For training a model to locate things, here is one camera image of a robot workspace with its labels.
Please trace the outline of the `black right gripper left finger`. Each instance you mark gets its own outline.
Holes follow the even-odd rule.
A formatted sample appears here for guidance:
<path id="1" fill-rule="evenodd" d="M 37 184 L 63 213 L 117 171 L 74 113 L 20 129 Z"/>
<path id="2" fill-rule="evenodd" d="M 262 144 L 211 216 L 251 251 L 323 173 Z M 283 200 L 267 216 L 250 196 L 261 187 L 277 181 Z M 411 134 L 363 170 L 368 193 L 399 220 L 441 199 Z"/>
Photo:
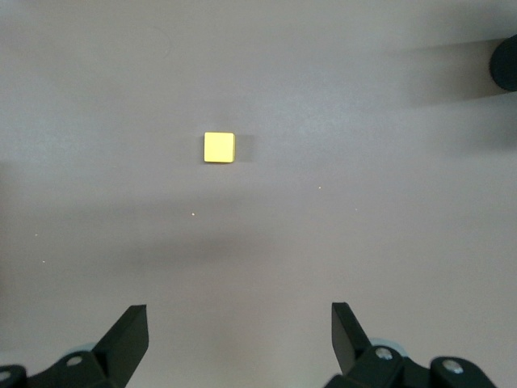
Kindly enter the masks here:
<path id="1" fill-rule="evenodd" d="M 22 365 L 3 365 L 1 386 L 126 387 L 148 346 L 146 306 L 130 306 L 91 350 L 72 352 L 32 376 Z"/>

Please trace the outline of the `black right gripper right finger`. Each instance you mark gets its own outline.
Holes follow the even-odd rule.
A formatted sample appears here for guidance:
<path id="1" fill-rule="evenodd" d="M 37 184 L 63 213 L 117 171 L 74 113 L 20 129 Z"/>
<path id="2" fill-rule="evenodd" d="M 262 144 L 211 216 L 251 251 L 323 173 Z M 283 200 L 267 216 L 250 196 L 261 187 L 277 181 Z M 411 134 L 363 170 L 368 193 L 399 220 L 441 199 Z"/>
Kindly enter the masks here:
<path id="1" fill-rule="evenodd" d="M 332 304 L 332 346 L 341 369 L 326 385 L 334 388 L 494 388 L 471 361 L 439 356 L 425 368 L 388 345 L 374 345 L 346 302 Z"/>

